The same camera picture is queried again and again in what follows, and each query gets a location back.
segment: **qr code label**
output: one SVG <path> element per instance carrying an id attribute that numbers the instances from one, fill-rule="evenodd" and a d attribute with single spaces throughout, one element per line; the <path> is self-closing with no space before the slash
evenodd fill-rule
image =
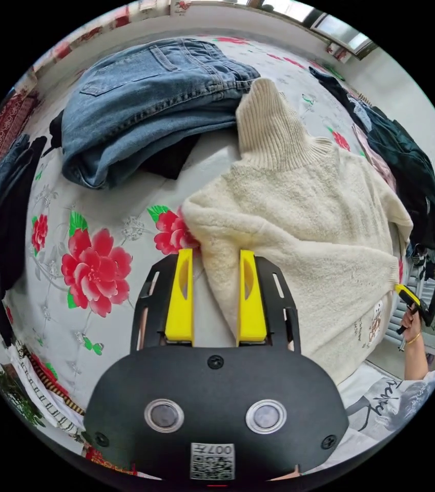
<path id="1" fill-rule="evenodd" d="M 234 444 L 192 442 L 190 478 L 234 480 Z"/>

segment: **jeans back pocket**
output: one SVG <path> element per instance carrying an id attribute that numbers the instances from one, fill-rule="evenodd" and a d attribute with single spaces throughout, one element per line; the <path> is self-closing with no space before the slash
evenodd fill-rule
<path id="1" fill-rule="evenodd" d="M 150 46 L 96 70 L 80 92 L 100 96 L 126 84 L 179 70 L 157 46 Z"/>

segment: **pink clothing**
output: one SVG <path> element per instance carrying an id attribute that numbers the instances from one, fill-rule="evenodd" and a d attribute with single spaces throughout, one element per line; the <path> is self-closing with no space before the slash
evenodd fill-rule
<path id="1" fill-rule="evenodd" d="M 397 182 L 395 181 L 395 177 L 391 173 L 388 164 L 379 154 L 371 149 L 367 142 L 366 135 L 364 135 L 363 131 L 356 124 L 352 125 L 352 129 L 357 137 L 357 140 L 361 144 L 362 150 L 366 155 L 366 159 L 376 169 L 376 171 L 378 171 L 378 174 L 388 183 L 388 186 L 396 193 Z"/>

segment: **window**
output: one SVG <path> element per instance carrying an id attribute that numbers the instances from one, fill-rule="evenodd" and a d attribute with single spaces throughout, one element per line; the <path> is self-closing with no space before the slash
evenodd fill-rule
<path id="1" fill-rule="evenodd" d="M 312 25 L 312 29 L 354 53 L 358 53 L 371 43 L 371 40 L 362 32 L 329 14 L 320 16 Z"/>
<path id="2" fill-rule="evenodd" d="M 272 6 L 274 9 L 267 9 L 267 5 Z M 265 0 L 262 4 L 262 9 L 284 14 L 298 22 L 303 22 L 308 14 L 312 12 L 313 7 L 294 0 Z"/>

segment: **sweater sleeve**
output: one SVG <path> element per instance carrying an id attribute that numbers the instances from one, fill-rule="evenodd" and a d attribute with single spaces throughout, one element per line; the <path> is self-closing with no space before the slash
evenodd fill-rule
<path id="1" fill-rule="evenodd" d="M 413 229 L 413 222 L 407 209 L 402 204 L 400 198 L 385 182 L 385 180 L 373 170 L 373 183 L 379 193 L 381 203 L 389 222 L 393 222 L 398 228 L 400 245 L 403 248 L 402 254 L 410 243 L 410 234 Z"/>
<path id="2" fill-rule="evenodd" d="M 314 333 L 311 337 L 305 333 L 308 352 L 353 324 L 398 282 L 398 261 L 389 254 L 291 238 L 263 218 L 214 208 L 206 196 L 193 195 L 182 212 L 201 244 L 209 285 L 235 334 L 241 249 L 264 256 L 281 269 L 302 324 Z"/>

